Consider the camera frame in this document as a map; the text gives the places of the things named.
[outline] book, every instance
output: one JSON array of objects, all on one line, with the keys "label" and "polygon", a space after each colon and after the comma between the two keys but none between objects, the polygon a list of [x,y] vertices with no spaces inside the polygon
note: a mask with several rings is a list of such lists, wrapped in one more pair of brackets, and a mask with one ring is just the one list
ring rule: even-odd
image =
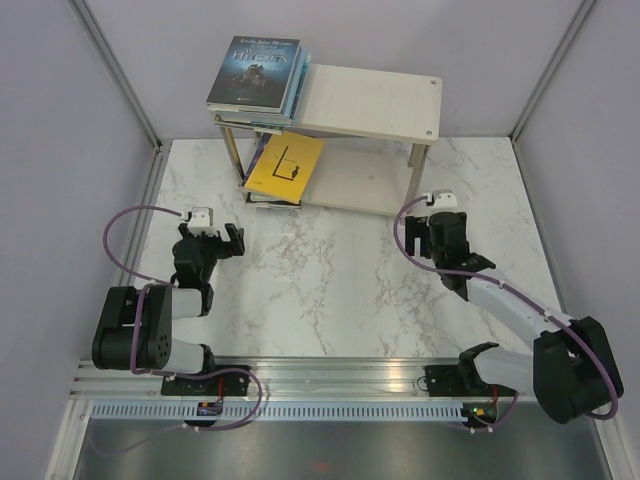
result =
[{"label": "book", "polygon": [[[269,143],[269,140],[271,139],[271,135],[268,133],[265,133],[264,135],[262,135],[260,137],[260,142],[258,143],[258,146],[256,147],[256,151],[253,154],[253,158],[251,159],[251,163],[249,164],[249,168],[247,168],[247,172],[245,173],[245,179],[244,182],[242,183],[242,187],[244,187],[247,179],[249,178],[249,176],[251,175],[251,172],[253,172],[253,169],[255,168],[256,164],[258,163],[258,160],[260,160],[260,157],[262,156],[262,152],[264,152],[265,147],[267,146],[267,143]],[[249,192],[249,194],[247,195],[247,200],[246,202],[248,205],[251,205],[253,207],[264,207],[264,208],[290,208],[290,209],[299,209],[300,208],[300,202],[298,203],[292,203],[292,202],[287,202],[285,200],[277,200],[275,198],[273,198],[270,195],[262,195],[260,193],[251,193]]]},{"label": "book", "polygon": [[273,113],[254,113],[254,112],[227,112],[219,111],[216,114],[224,122],[246,123],[246,124],[262,124],[289,127],[293,125],[295,109],[298,106],[298,100],[302,93],[304,80],[306,78],[309,65],[311,64],[311,53],[301,48],[300,55],[296,60],[296,65],[291,80],[291,88],[287,94],[285,106],[281,114]]},{"label": "book", "polygon": [[207,104],[211,110],[281,113],[300,40],[235,36]]},{"label": "book", "polygon": [[219,127],[244,128],[245,130],[253,130],[261,133],[273,133],[275,135],[282,135],[282,132],[284,131],[284,127],[278,125],[226,122],[220,118],[220,115],[216,115],[214,121]]},{"label": "book", "polygon": [[247,205],[258,208],[277,208],[285,210],[300,210],[300,203],[287,202],[285,200],[274,200],[257,193],[249,193],[245,202]]},{"label": "book", "polygon": [[299,203],[323,148],[324,140],[297,133],[271,136],[244,188],[277,200]]}]

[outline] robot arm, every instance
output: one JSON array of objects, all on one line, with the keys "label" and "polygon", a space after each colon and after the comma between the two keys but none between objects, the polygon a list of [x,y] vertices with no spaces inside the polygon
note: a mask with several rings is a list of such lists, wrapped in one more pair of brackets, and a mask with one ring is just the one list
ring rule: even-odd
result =
[{"label": "robot arm", "polygon": [[182,239],[173,246],[176,273],[171,284],[153,285],[146,293],[134,287],[109,289],[92,343],[92,360],[100,369],[129,370],[136,305],[144,295],[136,366],[146,370],[209,373],[215,369],[211,349],[172,338],[172,322],[205,316],[211,310],[209,283],[218,260],[244,255],[244,231],[225,224],[229,241],[213,225],[213,210],[194,208],[178,226]]},{"label": "robot arm", "polygon": [[622,396],[622,381],[597,320],[575,320],[540,308],[540,302],[519,293],[523,290],[514,287],[495,264],[471,252],[466,239],[467,216],[452,211],[457,202],[450,191],[434,192],[425,206],[432,215],[405,219],[407,254],[416,254],[419,241],[420,256],[433,260],[449,290],[494,315],[533,351],[533,356],[522,355],[496,343],[484,343],[463,352],[458,371],[469,391],[497,384],[535,395],[542,409],[558,423],[606,405],[611,397],[603,376],[571,336],[549,321],[553,317],[588,345],[611,378],[617,397]]}]

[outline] white marble surface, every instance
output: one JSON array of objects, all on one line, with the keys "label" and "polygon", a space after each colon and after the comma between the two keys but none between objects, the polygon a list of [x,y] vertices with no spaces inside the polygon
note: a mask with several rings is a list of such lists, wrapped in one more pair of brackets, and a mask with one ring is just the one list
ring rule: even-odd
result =
[{"label": "white marble surface", "polygon": [[[347,139],[408,158],[409,146]],[[239,140],[247,158],[251,140]],[[247,207],[222,140],[173,142],[157,204],[210,206],[216,223],[245,228],[246,255],[218,263],[209,316],[178,320],[174,335],[218,355],[449,357],[493,340],[527,348],[489,314],[448,292],[397,251],[392,219],[320,207]],[[440,139],[421,188],[452,188],[469,214],[472,249],[557,308],[524,186],[506,138]],[[140,270],[168,279],[178,219],[155,213]]]}]

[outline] purple cable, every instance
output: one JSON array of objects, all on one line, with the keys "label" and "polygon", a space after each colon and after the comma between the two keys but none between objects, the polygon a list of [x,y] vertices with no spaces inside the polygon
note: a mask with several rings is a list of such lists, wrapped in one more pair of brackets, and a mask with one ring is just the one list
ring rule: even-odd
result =
[{"label": "purple cable", "polygon": [[[402,215],[407,210],[409,210],[415,204],[417,204],[419,202],[422,202],[422,201],[424,201],[426,199],[427,199],[427,195],[422,195],[422,196],[420,196],[420,197],[418,197],[418,198],[416,198],[414,200],[411,200],[410,202],[405,204],[400,209],[398,214],[396,215],[395,221],[393,222],[393,237],[394,237],[394,239],[396,241],[396,245],[398,246],[398,249],[400,250],[402,255],[404,255],[404,257],[407,260],[409,260],[409,262],[414,264],[416,267],[421,268],[423,270],[426,270],[428,272],[438,273],[438,274],[446,274],[446,275],[463,275],[463,276],[466,276],[466,277],[479,278],[480,280],[484,280],[486,282],[493,283],[494,285],[500,286],[501,282],[499,280],[497,280],[497,279],[495,279],[493,277],[490,277],[488,275],[483,275],[481,273],[474,273],[474,272],[464,272],[462,270],[448,270],[448,269],[440,269],[440,268],[430,267],[428,265],[423,265],[422,263],[418,262],[417,260],[415,260],[413,257],[411,257],[407,253],[407,251],[405,250],[404,246],[402,245],[402,242],[400,241],[400,236],[398,235],[398,226],[400,225],[400,219],[402,218]],[[507,283],[503,283],[501,288],[504,288],[509,293],[511,293],[512,295],[516,296],[518,299],[520,299],[521,301],[526,303],[529,307],[531,307],[539,315],[543,315],[543,316],[545,315],[544,307],[538,305],[536,302],[531,300],[529,297],[527,297],[524,293],[520,292],[518,289],[512,287],[511,285],[509,285]],[[604,413],[604,414],[591,412],[588,415],[590,417],[592,417],[592,418],[595,418],[596,420],[609,420],[609,419],[613,418],[616,415],[616,413],[618,413],[618,394],[616,392],[615,386],[613,385],[613,381],[611,380],[611,377],[607,373],[607,369],[605,368],[605,366],[602,364],[602,362],[597,357],[597,355],[594,353],[594,351],[591,350],[589,345],[587,345],[586,342],[584,340],[582,340],[578,336],[578,334],[576,334],[573,330],[571,330],[569,327],[567,327],[564,323],[562,323],[560,320],[558,320],[554,316],[549,316],[549,317],[546,317],[546,318],[551,323],[553,323],[556,327],[560,328],[567,335],[569,335],[569,337],[571,337],[571,339],[574,342],[576,342],[576,344],[582,349],[582,351],[587,355],[587,357],[589,357],[589,359],[593,362],[593,365],[596,367],[596,370],[598,370],[598,373],[602,376],[602,379],[604,380],[604,383],[607,386],[607,391],[609,392],[609,396],[611,397],[611,408],[609,409],[609,411],[607,413]],[[502,423],[502,420],[504,420],[505,417],[507,417],[507,415],[511,413],[511,411],[513,410],[513,406],[516,403],[516,398],[517,397],[514,397],[514,401],[511,403],[509,409],[500,418],[500,420],[496,422],[496,425],[498,425],[498,423]]]},{"label": "purple cable", "polygon": [[113,255],[113,253],[109,249],[109,243],[108,243],[109,230],[111,230],[111,227],[113,226],[113,224],[116,222],[116,220],[118,220],[123,215],[126,215],[127,213],[130,213],[130,212],[135,212],[137,210],[155,210],[158,212],[170,213],[171,215],[176,215],[178,217],[181,216],[180,212],[176,212],[175,210],[170,210],[164,207],[156,207],[155,205],[138,205],[135,207],[125,208],[121,212],[116,213],[115,216],[111,220],[109,220],[109,223],[107,223],[107,226],[104,227],[104,232],[102,233],[102,246],[104,247],[104,251],[107,254],[107,257],[109,257],[109,260],[111,260],[121,270],[127,272],[128,274],[133,275],[134,277],[142,278],[143,280],[147,280],[148,282],[157,282],[161,285],[171,285],[169,282],[165,282],[164,280],[159,280],[153,277],[148,277],[147,275],[143,275],[142,273],[138,273],[135,270],[132,270],[124,266],[122,263],[120,263],[120,261]]},{"label": "purple cable", "polygon": [[240,420],[230,423],[229,425],[220,425],[218,427],[199,427],[198,430],[204,430],[209,432],[222,432],[224,430],[232,430],[234,428],[242,427],[251,421],[251,419],[255,416],[258,409],[260,408],[260,404],[262,403],[262,384],[260,380],[253,372],[249,370],[245,370],[242,368],[224,368],[222,370],[217,370],[215,372],[206,373],[204,375],[189,375],[186,373],[174,373],[174,372],[163,372],[161,370],[140,370],[136,366],[136,360],[138,357],[138,339],[140,338],[140,326],[142,323],[142,307],[144,305],[144,296],[151,287],[152,284],[147,284],[140,290],[140,294],[138,295],[138,302],[136,303],[136,316],[133,321],[133,339],[131,341],[131,356],[129,357],[129,368],[131,369],[131,373],[134,375],[142,375],[145,373],[151,373],[152,375],[158,375],[161,377],[179,377],[185,378],[187,380],[206,380],[209,378],[214,378],[219,375],[225,375],[227,373],[243,373],[247,374],[251,380],[253,380],[258,387],[258,400],[256,400],[256,404],[249,410],[246,416],[241,418]]}]

